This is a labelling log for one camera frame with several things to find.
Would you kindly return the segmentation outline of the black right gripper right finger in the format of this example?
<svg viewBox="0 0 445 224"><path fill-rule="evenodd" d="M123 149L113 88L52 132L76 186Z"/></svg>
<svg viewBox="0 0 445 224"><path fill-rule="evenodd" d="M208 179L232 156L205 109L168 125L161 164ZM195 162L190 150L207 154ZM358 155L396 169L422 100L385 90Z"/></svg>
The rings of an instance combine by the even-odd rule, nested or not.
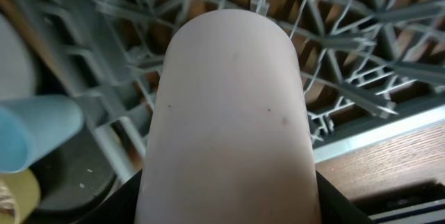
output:
<svg viewBox="0 0 445 224"><path fill-rule="evenodd" d="M316 179L323 224L375 224L319 172Z"/></svg>

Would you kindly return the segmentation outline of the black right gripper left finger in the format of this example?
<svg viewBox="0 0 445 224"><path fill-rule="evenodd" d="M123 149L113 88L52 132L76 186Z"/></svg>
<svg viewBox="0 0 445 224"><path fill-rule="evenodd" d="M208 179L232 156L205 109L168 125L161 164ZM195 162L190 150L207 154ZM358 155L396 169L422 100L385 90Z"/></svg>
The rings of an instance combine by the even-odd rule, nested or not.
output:
<svg viewBox="0 0 445 224"><path fill-rule="evenodd" d="M140 170L79 224L133 224L141 175Z"/></svg>

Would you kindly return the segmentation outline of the light blue plastic cup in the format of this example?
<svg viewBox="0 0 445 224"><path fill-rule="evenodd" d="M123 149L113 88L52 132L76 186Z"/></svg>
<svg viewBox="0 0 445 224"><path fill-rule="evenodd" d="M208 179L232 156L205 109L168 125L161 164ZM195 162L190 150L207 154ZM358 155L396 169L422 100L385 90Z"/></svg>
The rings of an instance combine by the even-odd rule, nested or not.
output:
<svg viewBox="0 0 445 224"><path fill-rule="evenodd" d="M82 130L80 106L64 95L1 102L1 172L17 173Z"/></svg>

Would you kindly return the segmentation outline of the white round plate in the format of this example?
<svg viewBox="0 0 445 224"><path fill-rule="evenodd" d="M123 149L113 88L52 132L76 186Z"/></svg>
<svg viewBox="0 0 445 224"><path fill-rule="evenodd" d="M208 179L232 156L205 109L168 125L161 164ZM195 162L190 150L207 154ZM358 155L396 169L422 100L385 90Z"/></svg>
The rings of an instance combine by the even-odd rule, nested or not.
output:
<svg viewBox="0 0 445 224"><path fill-rule="evenodd" d="M31 53L9 20L1 15L1 100L33 96L39 81Z"/></svg>

